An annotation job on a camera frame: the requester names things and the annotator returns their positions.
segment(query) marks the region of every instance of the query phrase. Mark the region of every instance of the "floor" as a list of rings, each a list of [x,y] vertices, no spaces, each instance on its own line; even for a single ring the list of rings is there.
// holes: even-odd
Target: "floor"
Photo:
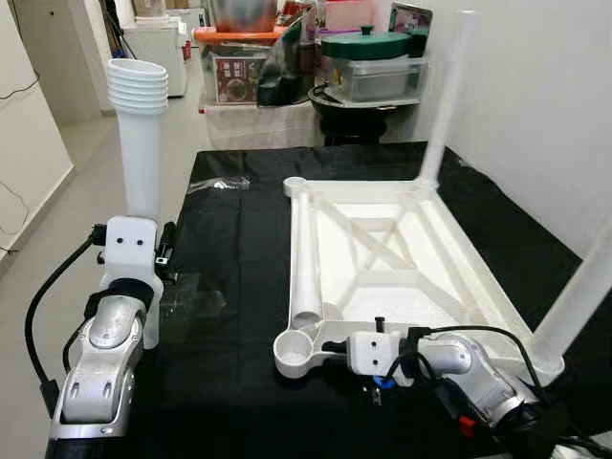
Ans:
[[[184,98],[173,98],[164,117],[162,143],[162,221],[176,220],[195,154],[210,149],[205,120],[198,113],[202,72],[197,59],[188,64]],[[2,457],[43,457],[49,434],[47,413],[23,339],[25,311],[33,294],[89,233],[124,213],[119,136],[115,118],[62,129],[76,165],[76,176],[45,217],[25,248],[0,278],[0,428]],[[34,328],[41,360],[61,383],[61,349],[80,323],[88,295],[98,289],[102,269],[91,249],[66,272],[40,304]]]

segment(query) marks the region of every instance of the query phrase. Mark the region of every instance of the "white pole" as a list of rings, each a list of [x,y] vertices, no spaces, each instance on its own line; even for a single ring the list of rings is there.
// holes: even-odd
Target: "white pole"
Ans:
[[[612,218],[535,330],[529,350],[535,366],[557,367],[587,320],[612,288]]]
[[[448,56],[447,77],[444,82],[438,111],[431,127],[431,137],[421,164],[418,180],[427,186],[438,186],[438,172],[447,145],[448,129],[452,114],[457,104],[465,56],[473,35],[478,13],[476,11],[459,11],[460,30],[455,38],[454,47]]]
[[[297,262],[295,271],[297,283],[292,297],[292,324],[295,328],[313,325],[323,318],[323,305],[317,279],[317,262],[311,234],[310,193],[303,190],[299,197],[292,199],[292,207],[299,203],[299,227]]]

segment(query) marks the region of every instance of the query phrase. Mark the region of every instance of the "plastic container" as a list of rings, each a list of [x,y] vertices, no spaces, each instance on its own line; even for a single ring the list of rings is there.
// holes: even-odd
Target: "plastic container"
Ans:
[[[407,56],[382,60],[332,59],[329,94],[342,101],[418,100],[424,58]]]
[[[403,33],[340,33],[321,40],[327,59],[329,96],[342,102],[418,101],[423,58],[407,55],[408,37]]]

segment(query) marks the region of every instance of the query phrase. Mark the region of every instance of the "black tablecloth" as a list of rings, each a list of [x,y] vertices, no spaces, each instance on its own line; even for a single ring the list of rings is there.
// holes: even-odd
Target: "black tablecloth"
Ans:
[[[178,222],[159,348],[139,366],[130,427],[136,457],[463,457],[492,445],[462,437],[426,388],[385,392],[325,366],[299,381],[274,368],[287,326],[286,177],[408,180],[422,143],[198,154]],[[579,259],[487,177],[448,152],[440,195],[534,329]],[[612,426],[610,295],[551,386],[589,432]]]

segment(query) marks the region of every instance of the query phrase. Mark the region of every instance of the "blue part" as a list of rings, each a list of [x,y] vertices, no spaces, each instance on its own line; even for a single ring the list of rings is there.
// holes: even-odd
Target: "blue part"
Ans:
[[[386,380],[382,376],[373,376],[372,379],[381,389],[390,389],[391,387],[395,386],[395,380],[393,378]]]

